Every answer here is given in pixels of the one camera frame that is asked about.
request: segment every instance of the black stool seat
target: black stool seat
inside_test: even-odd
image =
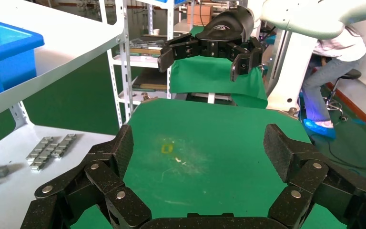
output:
[[[340,78],[347,79],[347,80],[355,80],[355,79],[360,78],[360,76],[361,76],[361,72],[359,70],[352,69],[348,73],[346,73],[344,76],[341,76]]]

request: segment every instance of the stool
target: stool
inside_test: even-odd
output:
[[[330,92],[329,96],[327,98],[325,98],[327,109],[329,111],[340,111],[341,115],[340,115],[339,119],[342,120],[342,121],[347,121],[347,117],[344,116],[344,114],[343,114],[342,105],[338,101],[333,99],[333,97],[336,94],[337,86],[339,84],[340,79],[355,80],[355,79],[358,79],[360,76],[361,76],[361,72],[359,70],[352,69],[351,71],[349,71],[345,75],[339,77],[336,80],[336,83],[333,86],[333,89]]]

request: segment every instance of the blue shoe cover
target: blue shoe cover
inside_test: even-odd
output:
[[[310,119],[304,119],[305,126],[312,130],[313,132],[335,139],[336,138],[336,131],[334,128],[326,128],[320,125],[317,125],[314,121],[311,121]]]

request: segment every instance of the cardboard box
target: cardboard box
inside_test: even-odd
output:
[[[201,15],[201,19],[200,19],[200,15],[194,15],[193,24],[202,26],[203,24],[201,23],[201,20],[203,20],[204,26],[206,26],[211,21],[211,16]],[[191,21],[190,15],[187,15],[187,24],[190,24],[190,21]]]
[[[190,13],[192,12],[192,6],[188,5],[187,6],[187,15],[190,15]],[[195,15],[200,15],[200,5],[196,5],[194,7],[194,14]],[[207,5],[202,5],[201,6],[201,15],[212,15],[213,14],[213,6],[207,6]]]
[[[191,11],[192,7],[189,5],[187,7],[187,23],[190,24],[191,23]],[[207,25],[210,21],[211,21],[211,16],[213,14],[213,7],[212,6],[206,6],[206,5],[202,5],[201,6],[201,18],[200,18],[200,6],[195,6],[194,7],[194,16],[193,16],[193,24],[194,25]]]

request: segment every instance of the white shirt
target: white shirt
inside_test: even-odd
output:
[[[352,35],[347,29],[330,40],[318,40],[314,54],[338,58],[341,61],[351,62],[361,59],[366,53],[363,38]]]

